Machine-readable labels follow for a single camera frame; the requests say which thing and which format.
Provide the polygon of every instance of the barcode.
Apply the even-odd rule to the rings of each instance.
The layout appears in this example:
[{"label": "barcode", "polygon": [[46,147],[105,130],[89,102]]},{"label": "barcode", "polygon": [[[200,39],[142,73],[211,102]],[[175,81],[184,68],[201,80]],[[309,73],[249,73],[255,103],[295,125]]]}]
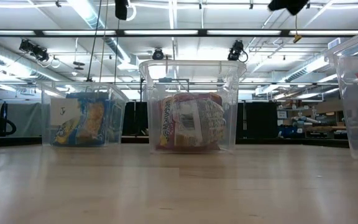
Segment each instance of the barcode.
[{"label": "barcode", "polygon": [[180,122],[182,123],[183,127],[187,130],[194,130],[194,117],[192,114],[181,114],[180,115]]}]

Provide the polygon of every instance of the camera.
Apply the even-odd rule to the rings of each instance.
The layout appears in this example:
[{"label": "camera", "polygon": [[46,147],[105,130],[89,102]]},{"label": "camera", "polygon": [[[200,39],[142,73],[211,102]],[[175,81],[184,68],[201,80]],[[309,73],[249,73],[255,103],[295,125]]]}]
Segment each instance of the camera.
[{"label": "camera", "polygon": [[[246,60],[241,61],[240,57],[242,54],[245,54],[247,56]],[[236,40],[233,46],[230,48],[229,56],[227,56],[228,60],[232,61],[239,61],[239,62],[246,62],[248,61],[248,55],[244,51],[244,44],[242,43],[242,40]]]}]

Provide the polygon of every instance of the white label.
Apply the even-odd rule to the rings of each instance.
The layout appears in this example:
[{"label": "white label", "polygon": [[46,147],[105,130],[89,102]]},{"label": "white label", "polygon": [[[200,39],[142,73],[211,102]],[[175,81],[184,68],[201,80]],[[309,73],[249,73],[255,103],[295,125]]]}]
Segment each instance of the white label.
[{"label": "white label", "polygon": [[286,112],[286,111],[278,111],[278,112],[277,112],[277,118],[278,118],[278,119],[285,119],[285,118],[287,118],[287,112]]},{"label": "white label", "polygon": [[62,125],[64,122],[81,116],[81,108],[78,99],[50,100],[50,124]]}]

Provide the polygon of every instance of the wooden table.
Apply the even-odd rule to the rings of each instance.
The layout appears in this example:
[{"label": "wooden table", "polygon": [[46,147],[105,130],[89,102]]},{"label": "wooden table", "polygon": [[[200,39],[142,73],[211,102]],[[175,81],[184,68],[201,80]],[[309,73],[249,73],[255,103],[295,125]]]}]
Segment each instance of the wooden table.
[{"label": "wooden table", "polygon": [[234,155],[0,149],[0,223],[358,224],[348,149],[238,146]]}]

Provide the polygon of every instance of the overhead camera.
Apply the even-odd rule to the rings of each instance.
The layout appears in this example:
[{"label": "overhead camera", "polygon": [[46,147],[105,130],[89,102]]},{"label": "overhead camera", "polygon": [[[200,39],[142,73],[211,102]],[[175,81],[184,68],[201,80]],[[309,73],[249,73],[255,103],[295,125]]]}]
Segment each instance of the overhead camera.
[{"label": "overhead camera", "polygon": [[161,48],[156,48],[153,53],[153,60],[162,60],[164,59],[164,53]]},{"label": "overhead camera", "polygon": [[[241,60],[240,58],[245,55],[246,59]],[[248,61],[248,54],[244,51],[244,44],[242,40],[236,40],[233,46],[230,48],[229,56],[227,56],[228,60],[239,61],[245,63]]]},{"label": "overhead camera", "polygon": [[40,62],[47,62],[49,60],[48,50],[32,44],[29,40],[22,40],[19,50],[24,53],[30,53],[31,56],[35,57]]}]

